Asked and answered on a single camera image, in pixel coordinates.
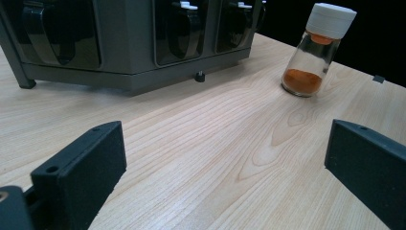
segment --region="light wood surface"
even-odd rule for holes
[[[281,88],[294,47],[256,34],[251,56],[142,95],[38,81],[0,55],[0,186],[91,127],[122,121],[127,171],[91,229],[387,229],[328,170],[333,119],[406,145],[406,89],[333,62],[317,96]]]

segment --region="orange powder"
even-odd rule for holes
[[[290,90],[309,95],[319,90],[322,78],[305,71],[288,69],[283,76],[283,82]]]

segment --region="screw hole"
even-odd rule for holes
[[[48,169],[46,170],[46,172],[47,172],[47,173],[54,173],[54,172],[56,172],[58,169],[59,169],[59,168],[58,168],[57,166],[52,166],[52,167],[48,168]]]
[[[7,196],[9,196],[9,193],[7,192],[0,192],[0,202],[2,202],[3,200],[5,200],[7,198]]]

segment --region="dark wall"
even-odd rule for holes
[[[259,33],[297,46],[315,3],[268,0]],[[398,1],[324,1],[357,12],[334,61],[406,87],[406,11]]]

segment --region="orange spice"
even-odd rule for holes
[[[319,90],[322,78],[302,70],[288,69],[283,76],[283,83],[290,91],[310,96]]]
[[[336,40],[327,36],[310,33],[311,40],[321,45],[329,45],[332,41]]]

